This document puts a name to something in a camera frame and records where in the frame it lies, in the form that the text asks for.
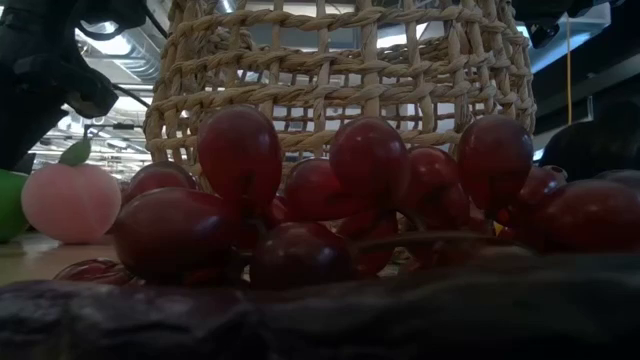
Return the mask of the woven straw basket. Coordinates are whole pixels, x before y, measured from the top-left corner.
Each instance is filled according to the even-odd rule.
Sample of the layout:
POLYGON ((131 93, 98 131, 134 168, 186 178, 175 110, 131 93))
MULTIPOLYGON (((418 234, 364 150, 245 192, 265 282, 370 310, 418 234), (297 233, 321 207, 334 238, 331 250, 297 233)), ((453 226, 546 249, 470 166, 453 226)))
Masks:
POLYGON ((232 104, 272 121, 285 169, 327 156, 335 132, 362 116, 386 120, 408 146, 450 153, 487 114, 535 127, 529 41, 511 0, 237 0, 229 12, 173 0, 169 21, 146 147, 200 185, 200 125, 232 104))

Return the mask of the green apple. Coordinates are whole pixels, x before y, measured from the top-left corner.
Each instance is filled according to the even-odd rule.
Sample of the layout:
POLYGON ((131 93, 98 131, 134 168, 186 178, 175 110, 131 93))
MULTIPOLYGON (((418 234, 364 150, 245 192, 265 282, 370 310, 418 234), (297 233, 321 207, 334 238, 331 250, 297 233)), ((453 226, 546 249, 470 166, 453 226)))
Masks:
POLYGON ((28 227, 21 194, 27 176, 0 169, 0 244, 6 244, 28 227))

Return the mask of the pink peach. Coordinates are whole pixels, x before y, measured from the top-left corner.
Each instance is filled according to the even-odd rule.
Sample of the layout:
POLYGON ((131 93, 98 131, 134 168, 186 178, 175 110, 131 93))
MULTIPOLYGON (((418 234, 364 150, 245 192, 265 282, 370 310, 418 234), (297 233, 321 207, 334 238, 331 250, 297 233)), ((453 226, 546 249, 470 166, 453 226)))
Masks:
POLYGON ((84 138, 65 150, 59 161, 31 175, 21 193, 29 224, 64 244, 98 241, 121 209, 116 178, 87 162, 91 141, 84 138))

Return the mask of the red grape bunch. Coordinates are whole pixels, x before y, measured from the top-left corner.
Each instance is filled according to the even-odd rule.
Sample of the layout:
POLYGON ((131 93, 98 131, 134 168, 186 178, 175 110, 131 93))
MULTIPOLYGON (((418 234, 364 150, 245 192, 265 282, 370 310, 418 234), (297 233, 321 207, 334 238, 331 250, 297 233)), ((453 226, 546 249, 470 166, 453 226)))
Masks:
POLYGON ((457 156, 408 148, 387 122, 362 117, 339 128, 327 156, 284 173, 271 121, 230 106, 197 138, 211 192, 174 163, 144 167, 112 229, 117 259, 59 278, 289 289, 375 278, 398 247, 411 269, 493 254, 640 254, 636 159, 572 181, 535 165, 529 133, 503 115, 472 122, 459 146, 457 156))

